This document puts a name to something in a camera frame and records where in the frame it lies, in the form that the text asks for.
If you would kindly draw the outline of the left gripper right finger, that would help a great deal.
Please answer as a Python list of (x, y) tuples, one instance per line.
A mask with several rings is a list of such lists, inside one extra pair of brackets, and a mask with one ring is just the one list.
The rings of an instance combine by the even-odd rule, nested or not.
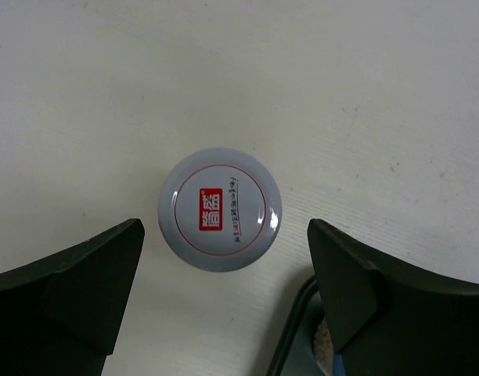
[(479, 284), (414, 266), (321, 219), (316, 280), (346, 375), (479, 375)]

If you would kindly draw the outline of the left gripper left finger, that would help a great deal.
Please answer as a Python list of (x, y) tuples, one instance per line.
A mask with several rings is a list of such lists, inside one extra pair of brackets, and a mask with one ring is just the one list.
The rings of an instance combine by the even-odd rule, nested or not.
[(128, 219), (0, 273), (0, 375), (100, 375), (113, 354), (145, 230)]

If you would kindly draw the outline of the blue label sago bottle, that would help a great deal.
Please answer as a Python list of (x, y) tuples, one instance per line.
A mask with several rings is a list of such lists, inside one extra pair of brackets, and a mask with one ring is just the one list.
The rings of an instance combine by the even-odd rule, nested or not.
[(325, 376), (345, 376), (344, 361), (341, 354), (334, 352), (330, 330), (325, 318), (316, 328), (313, 338), (315, 361)]

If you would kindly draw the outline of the small dark spice jar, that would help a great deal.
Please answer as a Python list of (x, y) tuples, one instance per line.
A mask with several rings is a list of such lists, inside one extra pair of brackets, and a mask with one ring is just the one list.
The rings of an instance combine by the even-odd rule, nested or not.
[(173, 167), (157, 216), (163, 238), (182, 261), (224, 273), (267, 252), (279, 232), (283, 205), (276, 181), (258, 159), (216, 147)]

